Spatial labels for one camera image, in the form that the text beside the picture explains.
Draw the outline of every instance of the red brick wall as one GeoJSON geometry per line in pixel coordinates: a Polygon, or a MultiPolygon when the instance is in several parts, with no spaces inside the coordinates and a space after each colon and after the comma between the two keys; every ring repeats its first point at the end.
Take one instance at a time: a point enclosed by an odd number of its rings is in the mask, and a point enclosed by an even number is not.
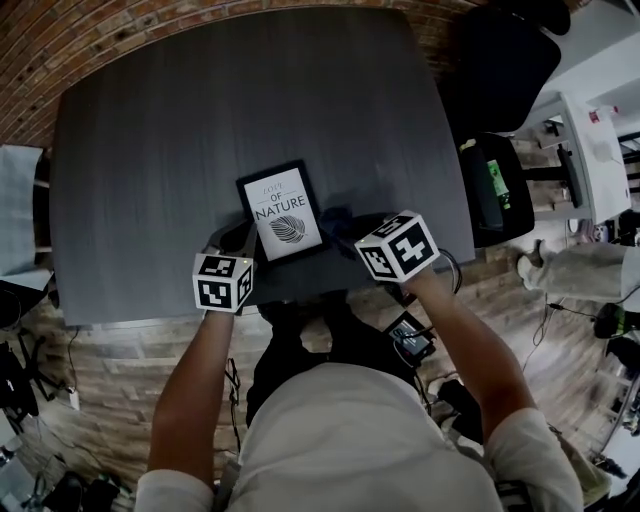
{"type": "Polygon", "coordinates": [[[452,65],[455,19],[487,0],[6,0],[0,7],[0,143],[49,147],[62,92],[142,45],[268,9],[403,10],[436,77],[452,65]]]}

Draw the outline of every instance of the shoulder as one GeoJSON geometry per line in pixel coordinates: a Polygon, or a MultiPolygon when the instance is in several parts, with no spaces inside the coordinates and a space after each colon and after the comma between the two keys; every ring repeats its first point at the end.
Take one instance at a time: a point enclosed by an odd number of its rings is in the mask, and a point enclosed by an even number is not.
{"type": "Polygon", "coordinates": [[[521,409],[494,430],[485,457],[498,481],[527,486],[534,510],[582,510],[582,491],[569,459],[536,409],[521,409]]]}
{"type": "Polygon", "coordinates": [[[211,488],[186,473],[160,469],[138,481],[135,512],[210,512],[212,506],[211,488]]]}

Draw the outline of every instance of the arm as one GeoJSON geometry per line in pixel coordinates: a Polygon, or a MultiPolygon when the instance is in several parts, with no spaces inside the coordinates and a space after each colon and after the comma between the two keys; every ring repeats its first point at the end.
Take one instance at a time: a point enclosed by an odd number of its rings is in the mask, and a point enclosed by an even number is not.
{"type": "Polygon", "coordinates": [[[430,268],[410,279],[405,288],[418,297],[465,386],[480,405],[485,442],[511,413],[535,408],[513,352],[430,268]]]}
{"type": "Polygon", "coordinates": [[[213,485],[213,434],[233,330],[230,313],[207,313],[153,415],[149,471],[173,469],[213,485]]]}

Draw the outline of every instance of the wooden tabletop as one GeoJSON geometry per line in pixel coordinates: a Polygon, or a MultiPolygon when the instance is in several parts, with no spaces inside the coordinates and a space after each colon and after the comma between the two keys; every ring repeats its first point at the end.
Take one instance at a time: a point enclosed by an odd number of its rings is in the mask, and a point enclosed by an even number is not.
{"type": "MultiPolygon", "coordinates": [[[[449,126],[398,11],[273,11],[156,42],[64,94],[53,154],[68,325],[193,314],[194,254],[243,216],[236,180],[296,159],[321,210],[411,209],[474,256],[449,126]]],[[[368,283],[331,249],[258,271],[249,304],[368,283]]]]}

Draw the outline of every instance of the leaf illustration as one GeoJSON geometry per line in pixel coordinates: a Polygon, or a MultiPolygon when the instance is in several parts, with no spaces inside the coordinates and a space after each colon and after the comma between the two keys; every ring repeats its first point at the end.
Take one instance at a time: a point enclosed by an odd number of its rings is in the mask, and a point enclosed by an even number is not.
{"type": "Polygon", "coordinates": [[[305,236],[304,222],[291,215],[283,215],[269,222],[273,233],[279,240],[288,244],[297,244],[305,236]]]}

